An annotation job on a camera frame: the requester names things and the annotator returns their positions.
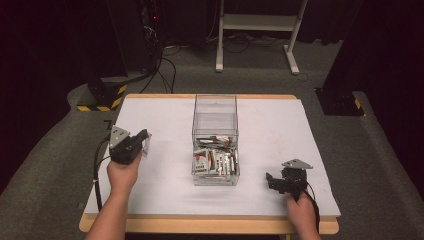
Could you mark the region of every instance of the acrylic box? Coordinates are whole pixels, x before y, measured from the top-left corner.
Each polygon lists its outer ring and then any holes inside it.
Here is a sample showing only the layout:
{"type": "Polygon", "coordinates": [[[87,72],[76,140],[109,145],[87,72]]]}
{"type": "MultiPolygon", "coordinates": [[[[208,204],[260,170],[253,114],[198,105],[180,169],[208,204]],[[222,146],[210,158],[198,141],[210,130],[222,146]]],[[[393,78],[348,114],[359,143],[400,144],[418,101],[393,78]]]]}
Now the acrylic box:
{"type": "Polygon", "coordinates": [[[237,184],[238,134],[236,95],[196,95],[192,130],[195,185],[237,184]]]}

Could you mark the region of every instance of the table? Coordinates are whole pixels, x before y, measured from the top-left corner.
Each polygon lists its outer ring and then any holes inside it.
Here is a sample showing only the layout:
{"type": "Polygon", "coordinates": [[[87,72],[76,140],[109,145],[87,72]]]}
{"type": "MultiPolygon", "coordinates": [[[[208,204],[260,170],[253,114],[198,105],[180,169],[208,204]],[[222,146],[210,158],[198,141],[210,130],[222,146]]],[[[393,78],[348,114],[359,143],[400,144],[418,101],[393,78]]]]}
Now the table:
{"type": "MultiPolygon", "coordinates": [[[[325,168],[300,100],[291,95],[237,95],[241,166],[239,182],[235,187],[199,187],[194,186],[190,174],[194,98],[194,94],[130,94],[125,98],[116,125],[132,134],[139,132],[140,128],[146,128],[153,134],[149,155],[141,162],[140,177],[130,198],[126,231],[212,234],[295,233],[282,207],[285,206],[285,197],[267,189],[265,171],[269,171],[274,177],[281,177],[277,175],[282,169],[280,164],[296,155],[297,158],[314,166],[314,170],[308,170],[308,180],[314,187],[321,210],[320,233],[338,232],[336,217],[340,216],[340,211],[332,196],[325,168]],[[260,139],[246,137],[256,135],[255,129],[263,131],[263,128],[270,126],[268,123],[258,125],[255,117],[246,118],[246,114],[251,115],[252,110],[259,114],[258,118],[270,123],[280,121],[281,116],[285,116],[284,118],[290,122],[287,127],[276,126],[276,129],[265,133],[265,136],[274,135],[279,129],[286,131],[287,136],[293,135],[289,133],[290,129],[296,129],[295,135],[298,137],[294,136],[284,145],[281,145],[284,136],[279,136],[270,141],[270,144],[263,146],[256,142],[253,144],[257,144],[256,148],[260,151],[247,154],[247,151],[243,150],[248,149],[246,144],[252,144],[249,141],[260,141],[260,139]],[[265,115],[269,115],[269,111],[275,116],[265,118],[265,115]],[[289,112],[296,117],[289,117],[289,112]],[[284,151],[261,149],[263,147],[272,149],[274,145],[284,151]],[[281,159],[271,157],[275,152],[282,153],[281,159]],[[260,162],[260,168],[252,168],[259,163],[256,161],[252,163],[249,159],[258,159],[258,156],[269,161],[260,162]],[[172,171],[166,167],[169,159],[176,165],[172,171]],[[225,193],[227,196],[225,201],[237,201],[238,204],[217,208],[215,205],[221,204],[222,198],[216,198],[215,193],[225,193]]],[[[102,164],[99,170],[103,202],[110,191],[106,165],[107,163],[102,164]]],[[[80,221],[80,229],[88,231],[96,215],[97,206],[92,192],[80,221]]]]}
{"type": "Polygon", "coordinates": [[[219,34],[218,47],[216,53],[216,71],[224,70],[224,51],[223,37],[224,29],[238,30],[260,30],[260,31],[287,31],[292,32],[290,42],[284,45],[284,53],[290,65],[293,75],[299,75],[300,71],[297,67],[296,60],[293,55],[293,47],[296,42],[297,34],[302,23],[303,14],[305,12],[308,0],[301,0],[301,5],[297,15],[295,16],[275,16],[275,15],[250,15],[250,14],[225,14],[224,0],[221,0],[220,18],[219,18],[219,34]]]}

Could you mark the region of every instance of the black equipment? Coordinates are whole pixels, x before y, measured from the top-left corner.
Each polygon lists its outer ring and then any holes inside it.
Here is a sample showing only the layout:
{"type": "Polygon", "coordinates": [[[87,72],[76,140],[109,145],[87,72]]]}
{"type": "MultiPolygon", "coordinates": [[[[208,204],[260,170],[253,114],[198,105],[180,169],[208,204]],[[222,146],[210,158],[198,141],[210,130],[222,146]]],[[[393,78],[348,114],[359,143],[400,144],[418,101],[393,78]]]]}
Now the black equipment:
{"type": "Polygon", "coordinates": [[[112,127],[109,142],[110,159],[114,162],[128,165],[137,157],[143,148],[143,141],[150,138],[150,134],[143,129],[136,136],[129,136],[129,132],[116,126],[112,127]]]}

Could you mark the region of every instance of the metal stand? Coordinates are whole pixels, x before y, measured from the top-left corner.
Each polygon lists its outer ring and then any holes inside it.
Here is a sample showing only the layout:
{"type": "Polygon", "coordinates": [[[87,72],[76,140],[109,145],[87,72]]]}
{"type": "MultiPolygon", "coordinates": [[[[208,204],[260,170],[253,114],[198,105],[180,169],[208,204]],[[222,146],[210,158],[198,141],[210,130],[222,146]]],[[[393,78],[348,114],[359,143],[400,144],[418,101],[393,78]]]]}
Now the metal stand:
{"type": "Polygon", "coordinates": [[[221,0],[219,18],[218,49],[216,54],[216,71],[224,70],[223,32],[224,29],[237,30],[260,30],[260,31],[287,31],[292,32],[289,45],[284,45],[284,53],[290,65],[293,75],[299,74],[296,60],[293,56],[293,47],[299,32],[300,25],[308,0],[302,0],[299,12],[296,16],[274,16],[274,15],[245,15],[224,14],[224,0],[221,0]]]}

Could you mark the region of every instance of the hand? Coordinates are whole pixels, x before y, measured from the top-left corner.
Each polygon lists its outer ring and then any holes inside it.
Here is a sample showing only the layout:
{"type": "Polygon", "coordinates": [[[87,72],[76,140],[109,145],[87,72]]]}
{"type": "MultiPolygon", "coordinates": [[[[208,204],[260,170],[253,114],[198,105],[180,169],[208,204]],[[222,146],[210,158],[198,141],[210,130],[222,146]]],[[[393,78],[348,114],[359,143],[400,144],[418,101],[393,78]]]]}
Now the hand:
{"type": "Polygon", "coordinates": [[[291,194],[287,197],[287,217],[301,239],[321,239],[315,224],[315,211],[311,200],[301,192],[296,202],[291,194]]]}
{"type": "Polygon", "coordinates": [[[129,196],[138,178],[138,167],[140,165],[143,150],[129,165],[123,165],[110,161],[107,173],[111,185],[111,195],[129,196]]]}

